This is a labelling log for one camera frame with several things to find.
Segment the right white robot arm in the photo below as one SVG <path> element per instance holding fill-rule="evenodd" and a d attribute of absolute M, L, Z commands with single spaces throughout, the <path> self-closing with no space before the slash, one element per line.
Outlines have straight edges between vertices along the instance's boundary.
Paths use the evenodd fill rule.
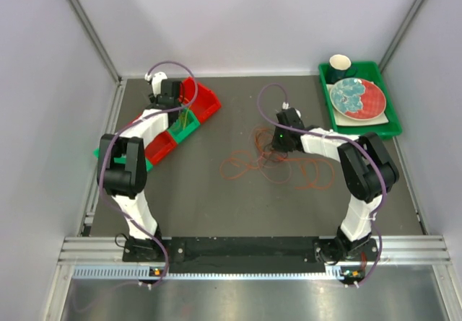
<path fill-rule="evenodd" d="M 280 110 L 276 118 L 273 150 L 317 154 L 340 163 L 351 197 L 336 233 L 336 249 L 343 259 L 355 259 L 370 239 L 384 198 L 399 179 L 396 164 L 376 133 L 342 135 L 305 126 L 293 107 Z"/>

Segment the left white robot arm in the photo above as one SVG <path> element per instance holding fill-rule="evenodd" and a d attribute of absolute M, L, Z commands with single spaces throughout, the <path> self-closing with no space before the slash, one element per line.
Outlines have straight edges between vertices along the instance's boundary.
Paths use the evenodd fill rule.
<path fill-rule="evenodd" d="M 115 201 L 128 224 L 124 247 L 128 261 L 163 258 L 164 245 L 157 221 L 149 210 L 144 188 L 147 183 L 145 149 L 179 117 L 172 108 L 181 105 L 181 82 L 163 72 L 146 74 L 151 85 L 149 106 L 119 136 L 105 134 L 100 139 L 97 183 Z"/>

